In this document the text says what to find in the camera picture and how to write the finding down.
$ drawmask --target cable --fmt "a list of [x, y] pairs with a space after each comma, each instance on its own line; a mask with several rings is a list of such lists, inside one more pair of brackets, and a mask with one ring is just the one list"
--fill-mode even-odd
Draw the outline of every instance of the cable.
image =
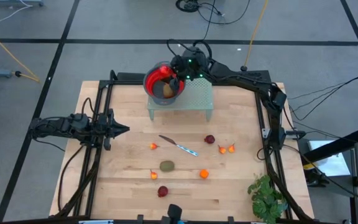
[[44, 144], [48, 144], [48, 145], [51, 145], [51, 146], [55, 146], [56, 148], [58, 148], [58, 149], [60, 149], [61, 151], [65, 152], [64, 149], [62, 149], [62, 148], [60, 148], [59, 146], [57, 146], [57, 145], [55, 145], [55, 144], [52, 144], [52, 143], [50, 143], [50, 142], [39, 141], [39, 140], [37, 140], [37, 139], [33, 139], [33, 140], [36, 141], [36, 142], [39, 142], [39, 143], [44, 143]]
[[295, 131], [295, 128], [292, 126], [291, 121], [290, 121], [290, 119], [288, 118], [287, 110], [285, 109], [285, 107], [284, 107], [284, 114], [285, 114], [285, 117], [287, 118], [288, 124], [290, 124], [292, 130]]
[[312, 129], [313, 131], [319, 132], [320, 134], [323, 134], [323, 135], [332, 137], [332, 138], [338, 138], [338, 139], [343, 139], [343, 140], [346, 140], [346, 141], [351, 141], [351, 142], [354, 142], [354, 143], [358, 143], [358, 141], [355, 141], [355, 140], [352, 140], [352, 139], [348, 139], [348, 138], [344, 138], [344, 137], [339, 137], [339, 136], [337, 136], [337, 135], [335, 135], [335, 134], [327, 133], [326, 131], [322, 131], [322, 130], [318, 130], [318, 129], [316, 129], [316, 128], [312, 128], [312, 127], [310, 127], [310, 126], [307, 126], [307, 125], [305, 125], [305, 124], [299, 123], [299, 122], [297, 122], [297, 121], [293, 121], [293, 122], [296, 123], [296, 124], [299, 124], [299, 125], [301, 125], [301, 126], [304, 126], [304, 127], [306, 127], [306, 128]]
[[[261, 158], [261, 157], [259, 157], [259, 153], [261, 152], [262, 149], [259, 149], [259, 150], [258, 150], [258, 152], [256, 153], [256, 157], [258, 158], [258, 160], [264, 161], [264, 160], [266, 160], [266, 158]], [[270, 150], [268, 156], [270, 157], [270, 156], [272, 155], [272, 153], [273, 153], [273, 150]]]
[[213, 15], [213, 12], [214, 12], [213, 9], [215, 8], [215, 1], [216, 0], [214, 0], [214, 2], [212, 4], [212, 10], [211, 10], [211, 15], [209, 16], [208, 27], [206, 28], [206, 32], [205, 32], [205, 36], [204, 36], [203, 40], [205, 40], [205, 37], [208, 35], [209, 25], [211, 25], [211, 19], [212, 19], [212, 15]]
[[330, 90], [330, 91], [328, 91], [328, 92], [326, 92], [326, 93], [323, 93], [322, 95], [320, 95], [320, 96], [318, 96], [318, 97], [312, 99], [311, 101], [309, 101], [309, 102], [307, 102], [307, 103], [305, 103], [305, 104], [303, 104], [303, 105], [300, 105], [300, 106], [297, 107], [296, 109], [292, 110], [292, 113], [294, 113], [295, 111], [299, 110], [300, 108], [302, 108], [302, 107], [304, 107], [304, 106], [307, 106], [307, 105], [311, 104], [312, 102], [314, 102], [315, 100], [320, 99], [320, 98], [323, 97], [323, 96], [326, 96], [326, 95], [328, 95], [328, 94], [330, 94], [330, 93], [333, 93], [333, 92], [338, 91], [338, 89], [339, 89], [338, 87], [337, 87], [337, 88], [333, 88], [332, 90]]
[[23, 5], [25, 5], [25, 7], [16, 10], [16, 11], [13, 12], [10, 16], [7, 16], [7, 17], [5, 17], [5, 18], [3, 18], [3, 19], [0, 19], [0, 22], [4, 21], [4, 20], [6, 20], [6, 19], [9, 19], [9, 18], [12, 17], [14, 14], [20, 12], [21, 10], [28, 9], [28, 8], [32, 7], [31, 5], [28, 5], [28, 4], [24, 3], [23, 0], [20, 0], [20, 2], [23, 3]]
[[85, 110], [85, 105], [86, 102], [89, 101], [89, 105], [91, 106], [91, 111], [94, 113], [93, 107], [92, 107], [92, 101], [91, 98], [87, 97], [87, 99], [85, 99], [84, 103], [82, 103], [82, 108], [81, 108], [81, 118], [80, 119], [75, 119], [75, 121], [81, 121], [82, 118], [84, 117], [84, 110]]
[[338, 91], [339, 89], [341, 89], [341, 88], [344, 87], [345, 85], [347, 85], [347, 84], [349, 84], [350, 82], [353, 82], [354, 80], [357, 80], [357, 79], [358, 79], [358, 77], [353, 78], [353, 79], [351, 79], [351, 80], [349, 80], [349, 81], [343, 83], [341, 86], [339, 86], [339, 87], [337, 87], [337, 88], [335, 88], [335, 89], [329, 91], [330, 94], [329, 94], [328, 96], [326, 96], [322, 101], [320, 101], [314, 108], [312, 108], [303, 118], [299, 118], [299, 117], [296, 115], [295, 111], [296, 111], [297, 109], [301, 108], [302, 106], [306, 106], [306, 105], [310, 104], [310, 103], [313, 102], [315, 99], [313, 99], [311, 102], [309, 102], [309, 103], [307, 103], [307, 104], [305, 104], [305, 105], [299, 106], [296, 110], [292, 109], [292, 107], [290, 107], [290, 109], [292, 110], [292, 113], [295, 115], [295, 117], [296, 117], [298, 120], [303, 121], [303, 120], [304, 120], [305, 118], [307, 118], [321, 103], [323, 103], [325, 100], [327, 100], [332, 94], [334, 94], [336, 91]]
[[31, 79], [31, 80], [34, 80], [34, 81], [38, 81], [37, 79], [35, 79], [35, 78], [33, 78], [33, 77], [31, 77], [31, 76], [29, 76], [29, 75], [25, 75], [25, 74], [23, 74], [23, 73], [19, 73], [19, 75], [21, 76], [21, 77], [26, 77], [26, 78], [29, 78], [29, 79]]
[[184, 47], [186, 50], [189, 50], [189, 51], [191, 51], [191, 52], [201, 52], [201, 53], [204, 53], [204, 52], [202, 52], [202, 51], [200, 51], [200, 50], [191, 50], [190, 48], [188, 48], [184, 43], [180, 42], [179, 40], [168, 39], [168, 40], [167, 40], [167, 47], [168, 47], [169, 51], [171, 51], [174, 56], [178, 56], [178, 55], [177, 55], [177, 54], [171, 49], [171, 47], [169, 46], [169, 43], [170, 43], [171, 41], [175, 41], [176, 43], [178, 43], [178, 44], [180, 44], [182, 47]]
[[255, 29], [254, 29], [254, 31], [253, 31], [253, 33], [252, 33], [251, 41], [249, 42], [248, 54], [247, 54], [246, 62], [244, 63], [244, 66], [245, 66], [245, 67], [247, 66], [248, 58], [249, 58], [249, 55], [250, 55], [250, 53], [251, 53], [252, 43], [253, 43], [253, 41], [254, 41], [254, 38], [255, 38], [255, 35], [256, 35], [256, 31], [258, 30], [258, 26], [259, 26], [259, 24], [260, 24], [260, 21], [262, 20], [262, 18], [263, 18], [263, 16], [264, 16], [267, 3], [269, 3], [269, 0], [265, 0], [264, 7], [262, 8], [262, 12], [260, 12], [258, 22], [256, 23]]
[[27, 68], [21, 61], [19, 61], [19, 59], [17, 59], [1, 42], [0, 42], [0, 46], [20, 65], [22, 66], [24, 69], [26, 69], [35, 79], [36, 82], [40, 82], [40, 78], [35, 75], [29, 68]]
[[329, 89], [329, 88], [337, 87], [337, 86], [342, 85], [342, 84], [344, 84], [344, 83], [345, 83], [345, 82], [338, 83], [338, 84], [336, 84], [336, 85], [329, 86], [329, 87], [324, 88], [324, 89], [322, 89], [322, 90], [313, 91], [313, 92], [311, 92], [311, 93], [306, 93], [306, 94], [303, 94], [303, 95], [300, 95], [300, 96], [296, 96], [296, 97], [293, 97], [293, 98], [287, 98], [287, 99], [289, 99], [289, 100], [295, 100], [295, 99], [297, 99], [297, 98], [301, 98], [302, 96], [308, 96], [308, 95], [311, 95], [311, 94], [313, 94], [313, 93], [318, 93], [318, 92], [327, 90], [327, 89]]
[[[199, 14], [205, 21], [207, 21], [207, 22], [210, 22], [210, 23], [212, 23], [212, 24], [217, 24], [217, 25], [229, 25], [229, 24], [233, 24], [233, 23], [239, 21], [240, 19], [242, 19], [242, 17], [246, 14], [246, 12], [247, 12], [247, 10], [248, 10], [249, 2], [250, 2], [250, 0], [248, 0], [248, 3], [247, 3], [247, 5], [246, 5], [246, 9], [245, 9], [244, 12], [241, 14], [241, 16], [240, 16], [238, 19], [233, 20], [233, 21], [231, 21], [231, 22], [212, 22], [211, 19], [207, 20], [207, 19], [201, 14], [200, 9], [198, 9], [197, 11], [198, 11], [198, 14]], [[217, 11], [217, 13], [216, 13], [217, 15], [221, 16], [224, 20], [226, 20], [226, 18], [222, 15], [221, 12], [218, 11], [218, 9], [216, 9], [216, 11]]]
[[59, 189], [57, 193], [57, 207], [59, 209], [59, 212], [62, 210], [62, 206], [60, 205], [61, 201], [61, 194], [62, 194], [62, 187], [63, 187], [63, 176], [65, 175], [66, 169], [69, 165], [69, 163], [74, 159], [74, 157], [80, 153], [81, 149], [83, 149], [84, 146], [81, 146], [66, 162], [65, 166], [63, 167], [62, 173], [60, 174], [60, 181], [59, 181]]

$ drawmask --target red fruit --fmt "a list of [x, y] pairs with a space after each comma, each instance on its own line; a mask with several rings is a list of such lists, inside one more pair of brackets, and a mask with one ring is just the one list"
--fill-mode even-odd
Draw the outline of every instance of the red fruit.
[[208, 143], [208, 144], [212, 144], [215, 142], [215, 137], [213, 135], [207, 135], [205, 138], [204, 138], [204, 142]]
[[158, 196], [159, 197], [165, 197], [165, 196], [167, 196], [167, 194], [168, 194], [168, 188], [166, 186], [161, 186], [158, 189]]

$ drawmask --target wooden table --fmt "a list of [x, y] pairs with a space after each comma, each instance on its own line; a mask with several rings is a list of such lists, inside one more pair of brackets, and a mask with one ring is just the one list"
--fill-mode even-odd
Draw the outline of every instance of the wooden table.
[[[98, 82], [83, 82], [77, 113], [87, 97], [96, 99], [97, 89]], [[113, 86], [110, 107], [114, 109], [116, 121], [131, 130], [112, 140], [111, 151], [102, 152], [92, 218], [133, 220], [143, 214], [145, 220], [160, 220], [167, 215], [168, 205], [174, 203], [183, 209], [184, 220], [226, 221], [228, 216], [233, 216], [235, 221], [258, 220], [247, 194], [254, 174], [266, 172], [265, 162], [256, 158], [262, 141], [254, 93], [234, 86], [214, 86], [213, 91], [214, 111], [210, 122], [206, 122], [202, 111], [156, 111], [151, 121], [143, 86]], [[85, 112], [91, 115], [89, 106]], [[286, 119], [283, 126], [290, 129]], [[198, 152], [199, 156], [182, 151], [158, 137], [159, 134]], [[203, 141], [207, 134], [215, 136], [213, 145]], [[150, 150], [152, 142], [160, 147]], [[218, 144], [228, 147], [234, 142], [235, 153], [218, 152]], [[294, 140], [286, 140], [285, 144], [297, 147]], [[62, 167], [78, 148], [77, 140], [68, 141]], [[84, 153], [83, 149], [65, 172], [62, 204], [78, 186]], [[284, 147], [281, 155], [289, 192], [305, 213], [313, 217], [299, 154]], [[159, 164], [164, 160], [173, 161], [176, 169], [161, 172]], [[157, 180], [150, 179], [150, 169], [158, 173]], [[200, 169], [209, 170], [208, 179], [200, 179]], [[170, 193], [158, 198], [157, 189], [162, 185]], [[57, 192], [58, 188], [50, 214], [57, 213]], [[82, 214], [88, 194], [85, 192]]]

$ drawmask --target black cable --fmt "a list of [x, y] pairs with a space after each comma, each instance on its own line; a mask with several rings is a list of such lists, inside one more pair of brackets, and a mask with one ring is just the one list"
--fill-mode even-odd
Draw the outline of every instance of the black cable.
[[332, 138], [338, 138], [338, 139], [343, 139], [343, 140], [346, 140], [346, 141], [358, 143], [358, 141], [355, 141], [355, 140], [352, 140], [352, 139], [348, 139], [348, 138], [344, 138], [344, 137], [339, 137], [339, 136], [337, 136], [337, 135], [335, 135], [335, 134], [327, 133], [326, 131], [322, 131], [322, 130], [318, 130], [318, 129], [316, 129], [316, 128], [312, 128], [312, 127], [310, 127], [310, 126], [307, 126], [307, 125], [305, 125], [305, 124], [299, 123], [299, 122], [297, 122], [297, 121], [293, 121], [293, 122], [296, 123], [296, 124], [299, 124], [299, 125], [301, 125], [301, 126], [304, 126], [304, 127], [306, 127], [306, 128], [312, 129], [313, 131], [316, 131], [316, 132], [318, 132], [318, 133], [320, 133], [320, 134], [323, 134], [323, 135], [325, 135], [325, 136], [329, 136], [329, 137], [332, 137]]
[[349, 81], [343, 83], [343, 84], [340, 85], [339, 87], [337, 87], [337, 88], [335, 88], [335, 89], [329, 91], [330, 94], [329, 94], [328, 96], [326, 96], [322, 101], [320, 101], [315, 107], [313, 107], [303, 118], [299, 118], [298, 115], [295, 113], [295, 110], [292, 109], [291, 107], [290, 107], [290, 109], [292, 110], [292, 113], [295, 115], [295, 117], [296, 117], [298, 120], [303, 121], [303, 120], [306, 119], [321, 103], [323, 103], [325, 100], [327, 100], [332, 94], [334, 94], [335, 92], [337, 92], [339, 89], [341, 89], [341, 88], [344, 87], [345, 85], [347, 85], [347, 84], [349, 84], [349, 83], [351, 83], [351, 82], [353, 82], [354, 80], [357, 80], [357, 79], [358, 79], [358, 77], [355, 77], [355, 78], [353, 78], [353, 79], [351, 79], [351, 80], [349, 80]]
[[238, 19], [236, 19], [236, 20], [234, 20], [234, 21], [231, 21], [231, 22], [212, 22], [212, 21], [211, 21], [211, 18], [210, 18], [209, 20], [207, 20], [207, 19], [200, 13], [200, 9], [199, 9], [199, 8], [198, 8], [197, 11], [198, 11], [198, 14], [199, 14], [205, 21], [207, 21], [207, 22], [209, 22], [209, 23], [217, 24], [217, 25], [228, 25], [228, 24], [232, 24], [232, 23], [235, 23], [235, 22], [239, 21], [239, 20], [245, 15], [245, 13], [246, 13], [247, 10], [248, 10], [249, 2], [250, 2], [250, 0], [248, 0], [246, 9], [245, 9], [244, 12], [241, 14], [241, 16], [240, 16]]
[[330, 90], [330, 91], [328, 91], [328, 92], [326, 92], [326, 93], [323, 93], [323, 94], [320, 95], [320, 96], [317, 96], [316, 98], [312, 99], [311, 101], [309, 101], [309, 102], [307, 102], [307, 103], [305, 103], [305, 104], [303, 104], [303, 105], [300, 105], [300, 106], [298, 106], [296, 109], [292, 110], [292, 113], [294, 113], [295, 111], [299, 110], [300, 108], [302, 108], [302, 107], [304, 107], [304, 106], [307, 106], [307, 105], [311, 104], [312, 102], [314, 102], [315, 100], [320, 99], [320, 98], [323, 97], [323, 96], [326, 96], [326, 95], [328, 95], [328, 94], [330, 94], [330, 93], [332, 93], [332, 92], [338, 91], [338, 89], [339, 89], [338, 87], [337, 87], [337, 88], [333, 88], [332, 90]]
[[208, 35], [209, 25], [211, 25], [212, 15], [214, 14], [214, 13], [213, 13], [213, 12], [214, 12], [214, 11], [213, 11], [213, 8], [215, 7], [215, 1], [216, 1], [216, 0], [214, 0], [214, 2], [213, 2], [213, 4], [212, 4], [212, 10], [211, 10], [211, 15], [209, 16], [208, 27], [206, 28], [206, 32], [205, 32], [205, 36], [204, 36], [203, 40], [205, 40], [205, 37]]
[[[209, 5], [209, 6], [212, 6], [212, 9], [203, 6], [203, 5], [205, 5], [205, 4], [207, 4], [207, 5]], [[200, 9], [200, 7], [204, 7], [204, 8], [206, 8], [206, 9], [209, 9], [209, 10], [213, 11], [216, 15], [222, 16], [222, 13], [221, 13], [214, 5], [212, 5], [212, 4], [210, 4], [210, 3], [203, 2], [203, 3], [199, 4], [199, 8], [198, 8], [198, 9]]]
[[208, 55], [209, 55], [208, 59], [212, 59], [212, 50], [211, 50], [211, 47], [209, 46], [209, 44], [207, 44], [204, 40], [196, 40], [193, 42], [193, 47], [196, 47], [196, 45], [198, 43], [201, 43], [205, 46], [206, 50], [208, 51]]
[[81, 117], [79, 119], [73, 119], [74, 121], [81, 121], [84, 117], [84, 110], [85, 110], [85, 105], [86, 105], [86, 102], [89, 101], [89, 105], [91, 106], [91, 111], [94, 113], [94, 110], [93, 110], [93, 107], [92, 107], [92, 101], [91, 101], [91, 98], [87, 98], [84, 100], [84, 103], [82, 104], [82, 108], [81, 108]]
[[[256, 158], [258, 158], [258, 160], [264, 161], [264, 160], [266, 160], [266, 158], [261, 158], [261, 157], [259, 157], [259, 153], [261, 152], [262, 149], [259, 149], [259, 150], [258, 150], [258, 152], [256, 153]], [[270, 156], [272, 155], [272, 153], [273, 153], [273, 150], [270, 150], [268, 156], [270, 157]]]
[[288, 124], [290, 124], [292, 130], [295, 131], [295, 128], [292, 126], [290, 119], [288, 118], [287, 110], [285, 109], [285, 107], [284, 107], [284, 114], [285, 114], [285, 117], [287, 118]]
[[56, 148], [58, 148], [58, 149], [62, 150], [63, 152], [65, 152], [64, 149], [62, 149], [62, 148], [60, 148], [59, 146], [57, 146], [57, 145], [55, 145], [55, 144], [52, 144], [52, 143], [50, 143], [50, 142], [39, 141], [39, 140], [36, 140], [36, 139], [33, 139], [33, 140], [36, 141], [36, 142], [39, 142], [39, 143], [44, 143], [44, 144], [48, 144], [48, 145], [51, 145], [51, 146], [55, 146]]
[[184, 47], [186, 50], [189, 50], [189, 51], [191, 51], [191, 52], [197, 52], [197, 51], [195, 51], [195, 50], [189, 49], [185, 44], [183, 44], [183, 43], [180, 42], [179, 40], [168, 39], [168, 40], [167, 40], [167, 47], [168, 47], [169, 51], [171, 51], [174, 56], [177, 56], [177, 54], [176, 54], [176, 53], [171, 49], [171, 47], [169, 46], [169, 43], [170, 43], [171, 41], [175, 41], [176, 43], [178, 43], [178, 44], [180, 44], [182, 47]]
[[60, 174], [60, 181], [59, 181], [59, 189], [57, 193], [57, 207], [59, 209], [59, 212], [62, 210], [62, 206], [60, 205], [61, 201], [61, 194], [62, 194], [62, 187], [63, 187], [63, 176], [65, 175], [65, 171], [69, 165], [69, 163], [74, 159], [74, 157], [83, 149], [84, 146], [81, 146], [66, 162], [65, 166], [63, 167], [62, 173]]
[[338, 83], [338, 84], [336, 84], [336, 85], [329, 86], [329, 87], [327, 87], [327, 88], [323, 88], [322, 90], [313, 91], [313, 92], [311, 92], [311, 93], [306, 93], [306, 94], [302, 94], [302, 95], [300, 95], [300, 96], [296, 96], [296, 97], [293, 97], [293, 98], [287, 98], [287, 99], [289, 99], [289, 100], [295, 100], [295, 99], [301, 98], [302, 96], [312, 95], [313, 93], [318, 93], [318, 92], [327, 90], [327, 89], [329, 89], [329, 88], [334, 88], [334, 87], [337, 87], [337, 86], [342, 85], [342, 84], [344, 84], [344, 83], [345, 83], [345, 82]]

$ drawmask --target orange pepper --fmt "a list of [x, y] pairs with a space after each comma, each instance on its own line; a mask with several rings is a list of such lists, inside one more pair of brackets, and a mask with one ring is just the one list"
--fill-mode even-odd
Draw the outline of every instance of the orange pepper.
[[150, 170], [150, 178], [151, 178], [152, 180], [157, 179], [157, 173], [156, 173], [156, 172], [153, 172], [152, 170]]
[[235, 151], [235, 149], [234, 149], [234, 143], [233, 143], [233, 145], [229, 146], [229, 152], [233, 153], [234, 151]]
[[158, 145], [154, 143], [150, 144], [150, 149], [156, 149], [156, 148], [158, 148]]
[[208, 177], [208, 175], [209, 175], [208, 170], [203, 169], [203, 170], [200, 171], [200, 177], [201, 178], [206, 179]]
[[226, 153], [226, 149], [225, 149], [224, 147], [221, 147], [220, 145], [218, 145], [218, 147], [219, 147], [219, 152], [220, 152], [221, 154], [225, 154], [225, 153]]

